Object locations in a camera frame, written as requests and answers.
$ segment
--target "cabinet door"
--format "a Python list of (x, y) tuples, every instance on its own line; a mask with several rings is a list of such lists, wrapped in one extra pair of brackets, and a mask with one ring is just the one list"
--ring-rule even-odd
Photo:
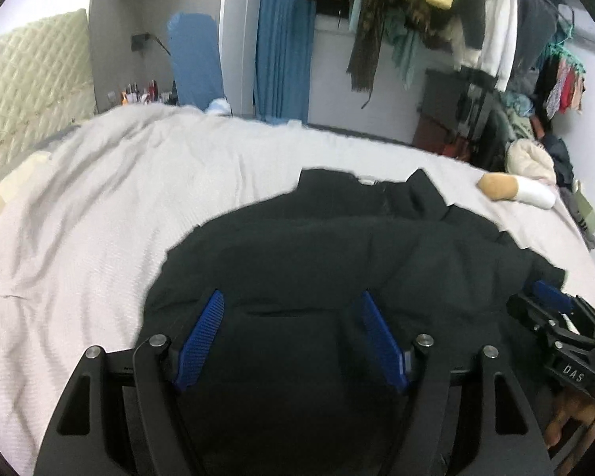
[(222, 0), (218, 45), (225, 96), (235, 115), (253, 114), (260, 0)]

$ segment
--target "bed sheet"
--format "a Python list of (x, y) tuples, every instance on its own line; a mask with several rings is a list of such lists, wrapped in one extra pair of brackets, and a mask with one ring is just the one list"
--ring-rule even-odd
[(33, 472), (46, 425), (84, 349), (130, 348), (165, 252), (190, 230), (291, 191), (303, 168), (404, 181), (423, 168), (447, 203), (565, 268), (595, 306), (595, 265), (561, 202), (490, 202), (481, 170), (404, 146), (295, 125), (124, 106), (87, 122), (0, 215), (0, 451)]

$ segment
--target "black jacket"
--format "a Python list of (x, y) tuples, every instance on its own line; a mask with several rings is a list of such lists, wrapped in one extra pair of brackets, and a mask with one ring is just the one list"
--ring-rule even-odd
[(305, 171), (292, 193), (214, 219), (168, 253), (139, 342), (176, 338), (221, 290), (225, 316), (200, 380), (179, 398), (210, 474), (376, 474), (404, 398), (366, 339), (362, 292), (401, 349), (429, 333), (454, 367), (469, 367), (484, 345), (528, 345), (520, 326), (509, 334), (505, 304), (563, 275), (447, 206), (422, 171), (374, 186)]

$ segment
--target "blue gripper pad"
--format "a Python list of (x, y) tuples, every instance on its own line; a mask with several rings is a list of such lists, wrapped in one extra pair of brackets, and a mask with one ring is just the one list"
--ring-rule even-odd
[(214, 342), (225, 312), (225, 298), (218, 290), (209, 298), (192, 333), (183, 344), (178, 359), (175, 387), (179, 392), (198, 381), (209, 348)]
[(362, 293), (362, 319), (388, 384), (399, 392), (408, 387), (403, 353), (368, 292)]
[(534, 296), (548, 308), (566, 313), (567, 315), (573, 312), (573, 301), (571, 297), (562, 293), (556, 287), (551, 286), (544, 281), (536, 281), (533, 285)]

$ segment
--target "curtain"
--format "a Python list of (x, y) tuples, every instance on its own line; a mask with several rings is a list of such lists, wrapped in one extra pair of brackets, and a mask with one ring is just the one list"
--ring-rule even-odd
[(255, 108), (267, 122), (308, 122), (315, 2), (260, 0)]

